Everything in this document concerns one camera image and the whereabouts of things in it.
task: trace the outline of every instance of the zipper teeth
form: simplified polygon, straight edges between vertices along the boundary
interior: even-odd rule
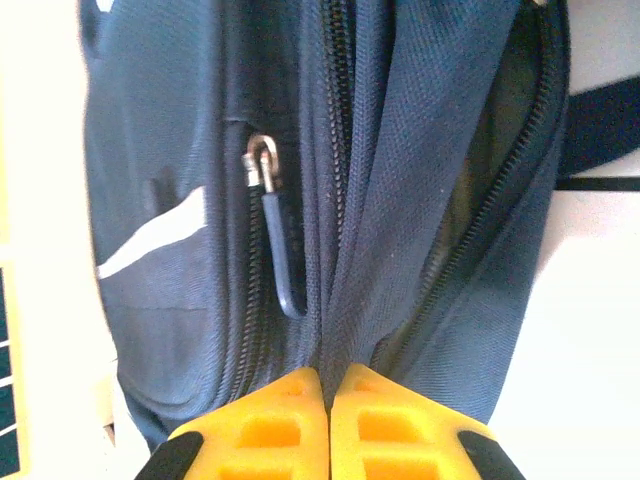
[[[400,347],[396,352],[396,355],[394,355],[396,361],[402,357],[410,345],[411,339],[416,336],[417,332],[422,328],[423,323],[428,320],[429,311],[434,307],[436,301],[443,293],[449,278],[456,271],[466,251],[472,245],[476,236],[482,231],[482,227],[484,226],[489,213],[499,200],[499,196],[504,191],[511,174],[521,164],[523,153],[529,146],[531,137],[535,135],[536,130],[544,121],[544,117],[549,108],[548,96],[552,91],[552,84],[554,83],[553,79],[556,76],[556,68],[553,65],[552,54],[547,48],[546,40],[548,35],[547,32],[549,32],[551,27],[547,24],[544,14],[538,14],[538,20],[541,24],[540,31],[542,36],[540,62],[541,72],[538,79],[536,99],[533,103],[527,123],[523,127],[522,132],[518,135],[513,150],[496,175],[494,183],[483,200],[478,213],[474,216],[474,219],[463,235],[460,243],[454,248],[451,257],[445,263],[440,275],[438,275],[437,278],[429,278],[427,276],[423,288],[421,289],[423,292],[426,292],[425,299],[422,302],[422,306],[419,311],[414,316],[414,319],[411,321],[411,326],[408,328],[405,335],[403,335]],[[374,354],[374,357],[380,358],[381,353],[376,352],[376,354]],[[392,362],[391,368],[393,368],[395,363],[396,362]]]
[[[242,345],[238,358],[237,374],[231,387],[232,399],[244,395],[255,375],[257,362],[253,358],[262,343],[260,308],[262,306],[263,277],[263,220],[262,188],[249,188],[249,279],[247,289],[247,308],[242,329]]]
[[[420,309],[421,300],[426,298],[429,293],[429,287],[433,284],[436,275],[440,271],[440,266],[442,266],[442,262],[437,261],[437,257],[442,254],[442,250],[446,248],[446,242],[443,238],[443,225],[441,224],[438,227],[438,231],[436,232],[434,245],[429,251],[427,255],[427,261],[425,262],[427,267],[423,275],[421,275],[421,287],[420,292],[418,293],[418,300],[416,300],[413,310],[418,311]],[[386,352],[391,340],[395,336],[395,331],[392,331],[385,335],[380,342],[376,345],[373,355],[371,356],[370,366],[374,370],[377,370],[380,362],[382,361],[382,356]]]
[[[328,54],[327,96],[333,153],[333,181],[336,202],[338,245],[342,240],[346,193],[351,157],[352,107],[349,37],[346,7],[340,0],[327,2],[325,8],[325,43]]]

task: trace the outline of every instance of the nylon fabric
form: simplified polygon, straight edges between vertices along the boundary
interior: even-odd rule
[[[303,214],[308,313],[288,319],[275,299],[260,312],[263,356],[246,387],[310,365],[329,403],[348,365],[369,362],[378,341],[413,314],[519,3],[341,4],[353,140],[338,146],[351,152],[343,159],[349,181],[339,239],[327,83],[335,32],[324,28],[326,3],[118,0],[102,13],[93,0],[82,2],[97,264],[194,190],[204,194],[201,228],[131,257],[100,282],[118,378],[149,447],[233,400],[246,358],[250,261],[241,156],[255,132],[276,139],[283,188]],[[465,266],[475,276],[452,287],[442,321],[421,332],[428,348],[414,349],[406,368],[391,372],[476,418],[493,410],[519,331],[560,119],[556,127],[537,140],[541,156],[556,139],[546,160],[530,159],[498,205],[496,217],[511,223],[502,233],[497,220],[487,228],[489,245]]]
[[[517,10],[515,2],[396,4],[387,88],[377,91],[384,107],[375,154],[351,160],[372,164],[368,179],[350,178],[349,195],[366,181],[362,218],[345,221],[341,252],[352,251],[352,260],[339,259],[321,322],[327,399],[350,361],[370,349],[368,340],[411,314],[415,300],[406,293],[416,290]]]

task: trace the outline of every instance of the backpack strap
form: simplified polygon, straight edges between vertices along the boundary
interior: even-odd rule
[[[559,177],[583,172],[640,148],[640,76],[569,99]]]

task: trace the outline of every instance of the black zipper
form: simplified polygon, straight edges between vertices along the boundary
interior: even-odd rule
[[[264,280],[264,216],[262,212],[261,184],[249,186],[249,277],[247,303],[242,329],[240,356],[236,375],[231,386],[230,398],[238,399],[245,395],[253,382],[259,359],[261,339],[266,325],[263,320],[263,280]]]
[[[433,267],[434,259],[437,257],[436,252],[439,248],[437,242],[434,244],[423,269],[425,273],[422,277],[420,288],[422,295],[419,297],[422,298],[422,301],[416,313],[408,322],[387,335],[376,345],[370,364],[372,368],[382,374],[393,376],[400,362],[403,361],[407,350],[412,345],[412,339],[418,338],[418,334],[432,320],[431,311],[448,287],[452,276],[457,273],[469,251],[477,246],[477,239],[481,237],[488,219],[502,200],[502,194],[506,187],[511,185],[519,176],[523,162],[531,158],[532,140],[539,139],[542,131],[551,130],[552,126],[557,122],[557,118],[550,115],[558,107],[558,102],[554,101],[553,97],[557,92],[559,77],[562,76],[562,81],[564,81],[566,72],[559,71],[557,68],[559,53],[558,48],[554,45],[553,35],[558,34],[558,32],[554,31],[554,28],[557,27],[549,22],[549,15],[552,14],[547,8],[539,8],[536,11],[541,44],[540,75],[538,77],[536,95],[527,121],[468,229],[457,246],[453,248],[442,268]],[[534,172],[535,168],[532,168],[529,177],[532,177]]]
[[[325,2],[323,10],[326,50],[325,83],[333,155],[338,246],[342,240],[344,225],[353,132],[353,59],[348,18],[348,5],[345,1],[328,0]]]

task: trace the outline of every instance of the zipper pull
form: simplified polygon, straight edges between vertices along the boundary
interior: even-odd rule
[[[301,320],[307,313],[304,241],[290,197],[285,190],[280,189],[280,164],[276,145],[271,137],[255,135],[249,140],[247,150],[243,157],[247,184],[264,185],[262,206],[271,244],[273,273],[280,308],[287,317]],[[258,151],[260,172],[257,172],[255,159]]]

